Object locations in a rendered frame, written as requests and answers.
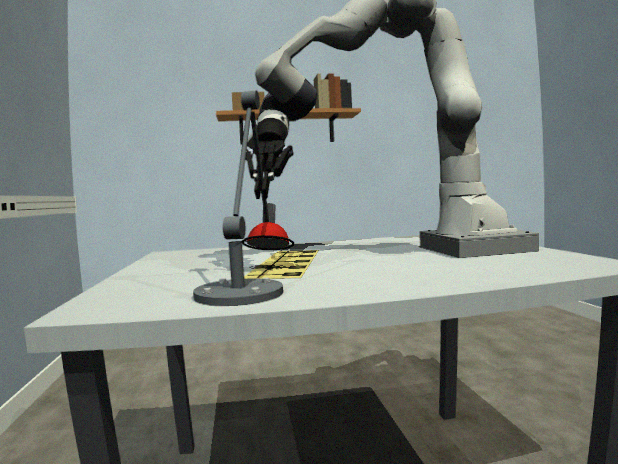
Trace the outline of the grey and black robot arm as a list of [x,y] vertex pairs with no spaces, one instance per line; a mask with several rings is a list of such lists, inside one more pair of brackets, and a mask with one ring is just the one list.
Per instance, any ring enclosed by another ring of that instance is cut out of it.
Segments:
[[274,121],[284,127],[286,140],[289,121],[305,117],[315,106],[316,88],[291,64],[312,41],[353,51],[379,27],[396,38],[417,30],[439,106],[440,216],[436,233],[478,236],[517,232],[508,224],[505,209],[486,195],[486,185],[474,182],[481,181],[474,124],[480,119],[482,101],[454,15],[436,5],[436,0],[350,0],[337,14],[308,24],[255,70],[257,84],[268,92],[259,110],[257,131],[262,123]]

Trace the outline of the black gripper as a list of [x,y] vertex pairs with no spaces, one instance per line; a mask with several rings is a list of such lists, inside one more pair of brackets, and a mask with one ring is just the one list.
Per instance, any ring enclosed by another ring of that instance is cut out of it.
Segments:
[[[281,175],[289,158],[292,157],[294,153],[293,153],[292,145],[285,146],[286,132],[285,132],[284,127],[281,124],[274,122],[274,121],[267,121],[267,122],[262,123],[259,126],[257,132],[258,132],[258,139],[259,139],[259,146],[260,146],[262,170],[264,174],[262,192],[263,192],[264,199],[266,199],[268,198],[270,181],[273,181],[275,176],[279,177]],[[269,147],[269,143],[270,143],[270,147]],[[268,156],[268,150],[269,150],[269,156]],[[252,149],[250,150],[247,149],[246,160],[248,163],[250,177],[251,179],[253,179],[254,177],[254,181],[256,181],[255,187],[254,187],[256,199],[260,199],[260,195],[261,195],[260,181],[259,181],[259,176],[258,176],[258,169],[256,167],[256,170],[255,170],[253,166],[253,162],[252,162],[253,154],[256,155],[254,145],[252,146]],[[280,157],[278,161],[276,162],[276,157],[278,157],[279,155]],[[267,161],[267,166],[265,167],[266,159],[268,159],[268,161]],[[264,173],[264,168],[266,169],[265,173]]]

